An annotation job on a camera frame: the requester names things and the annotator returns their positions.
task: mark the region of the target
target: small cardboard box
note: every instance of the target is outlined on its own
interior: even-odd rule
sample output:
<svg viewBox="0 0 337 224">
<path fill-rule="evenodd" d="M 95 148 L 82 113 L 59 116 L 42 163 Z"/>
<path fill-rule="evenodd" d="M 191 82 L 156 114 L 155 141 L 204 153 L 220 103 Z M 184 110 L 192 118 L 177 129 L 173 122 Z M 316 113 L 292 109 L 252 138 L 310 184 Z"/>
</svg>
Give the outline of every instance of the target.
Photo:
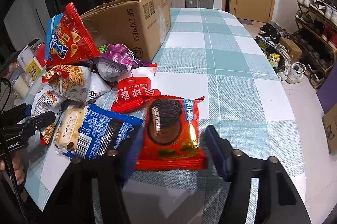
<svg viewBox="0 0 337 224">
<path fill-rule="evenodd" d="M 96 46 L 125 44 L 152 61 L 171 28 L 169 0 L 116 0 L 81 16 Z"/>
<path fill-rule="evenodd" d="M 286 38 L 280 38 L 280 44 L 282 44 L 287 50 L 290 56 L 290 64 L 293 64 L 300 60 L 302 50 L 292 41 Z"/>
<path fill-rule="evenodd" d="M 337 104 L 322 118 L 326 138 L 328 140 L 329 153 L 337 151 Z"/>
</svg>

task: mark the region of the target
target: black cable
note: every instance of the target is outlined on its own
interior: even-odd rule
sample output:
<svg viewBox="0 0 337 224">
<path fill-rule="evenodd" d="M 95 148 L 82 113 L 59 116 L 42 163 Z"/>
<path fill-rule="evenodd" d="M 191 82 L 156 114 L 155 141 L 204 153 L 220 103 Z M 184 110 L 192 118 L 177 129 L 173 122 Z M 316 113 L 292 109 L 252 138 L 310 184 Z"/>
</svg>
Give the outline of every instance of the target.
<svg viewBox="0 0 337 224">
<path fill-rule="evenodd" d="M 9 93 L 8 93 L 8 96 L 7 96 L 5 104 L 3 105 L 2 109 L 0 110 L 0 115 L 1 115 L 2 111 L 4 110 L 4 108 L 5 108 L 5 106 L 6 106 L 7 102 L 8 102 L 8 99 L 11 96 L 11 91 L 12 91 L 12 86 L 11 86 L 11 83 L 9 82 L 8 79 L 1 78 L 0 79 L 0 84 L 2 82 L 6 82 L 6 85 L 9 86 Z M 14 172 L 14 167 L 13 167 L 11 155 L 9 154 L 9 150 L 8 150 L 7 145 L 6 145 L 6 140 L 4 138 L 4 135 L 2 134 L 1 125 L 0 125 L 0 147 L 2 148 L 2 150 L 4 152 L 5 164 L 6 164 L 6 168 L 8 170 L 9 178 L 12 181 L 13 191 L 14 191 L 14 195 L 15 195 L 16 201 L 17 201 L 17 203 L 19 205 L 21 214 L 22 214 L 22 216 L 23 216 L 26 224 L 29 224 L 27 216 L 26 216 L 26 213 L 25 213 L 25 210 L 24 210 L 24 207 L 23 207 L 23 204 L 22 204 L 21 196 L 20 196 L 19 190 L 17 188 L 17 181 L 16 181 L 16 178 L 15 178 L 15 172 Z"/>
</svg>

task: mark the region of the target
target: table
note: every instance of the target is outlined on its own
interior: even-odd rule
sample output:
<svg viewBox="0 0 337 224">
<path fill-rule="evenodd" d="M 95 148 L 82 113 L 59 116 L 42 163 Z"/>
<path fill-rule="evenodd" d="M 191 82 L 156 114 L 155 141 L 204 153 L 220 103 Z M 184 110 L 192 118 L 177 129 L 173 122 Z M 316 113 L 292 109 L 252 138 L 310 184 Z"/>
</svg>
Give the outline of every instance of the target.
<svg viewBox="0 0 337 224">
<path fill-rule="evenodd" d="M 154 58 L 162 94 L 199 103 L 200 146 L 213 124 L 222 138 L 250 157 L 279 158 L 301 198 L 305 198 L 303 152 L 292 108 L 274 70 L 241 23 L 216 9 L 171 9 L 171 30 Z M 30 88 L 25 102 L 40 88 Z M 112 90 L 97 103 L 110 109 Z M 132 115 L 144 118 L 144 110 Z M 43 210 L 69 161 L 54 147 L 30 139 L 25 187 Z M 229 190 L 210 160 L 207 170 L 135 171 L 123 189 L 132 223 L 217 223 Z M 258 180 L 252 180 L 247 223 L 253 223 Z"/>
</svg>

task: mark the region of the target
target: chocolate sandwich cookie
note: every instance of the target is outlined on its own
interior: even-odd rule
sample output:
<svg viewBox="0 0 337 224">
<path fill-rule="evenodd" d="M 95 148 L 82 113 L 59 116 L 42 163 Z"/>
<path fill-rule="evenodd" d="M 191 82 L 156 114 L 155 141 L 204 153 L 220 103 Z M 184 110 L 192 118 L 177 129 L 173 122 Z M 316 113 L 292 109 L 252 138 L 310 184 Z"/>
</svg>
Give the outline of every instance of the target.
<svg viewBox="0 0 337 224">
<path fill-rule="evenodd" d="M 149 107 L 149 138 L 158 145 L 172 144 L 180 135 L 179 117 L 182 106 L 178 100 L 156 100 Z"/>
</svg>

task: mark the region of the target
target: human hand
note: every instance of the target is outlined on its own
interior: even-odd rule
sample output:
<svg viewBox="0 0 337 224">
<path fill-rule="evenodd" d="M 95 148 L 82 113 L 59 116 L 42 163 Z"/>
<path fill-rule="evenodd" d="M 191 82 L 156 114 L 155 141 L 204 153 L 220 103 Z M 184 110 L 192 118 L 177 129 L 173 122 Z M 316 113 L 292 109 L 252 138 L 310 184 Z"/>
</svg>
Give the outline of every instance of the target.
<svg viewBox="0 0 337 224">
<path fill-rule="evenodd" d="M 14 155 L 12 157 L 12 163 L 17 184 L 20 185 L 25 179 L 25 172 L 23 171 L 23 165 L 20 163 L 20 151 L 14 152 Z M 5 162 L 3 160 L 0 160 L 0 170 L 4 171 L 5 169 L 6 169 Z"/>
</svg>

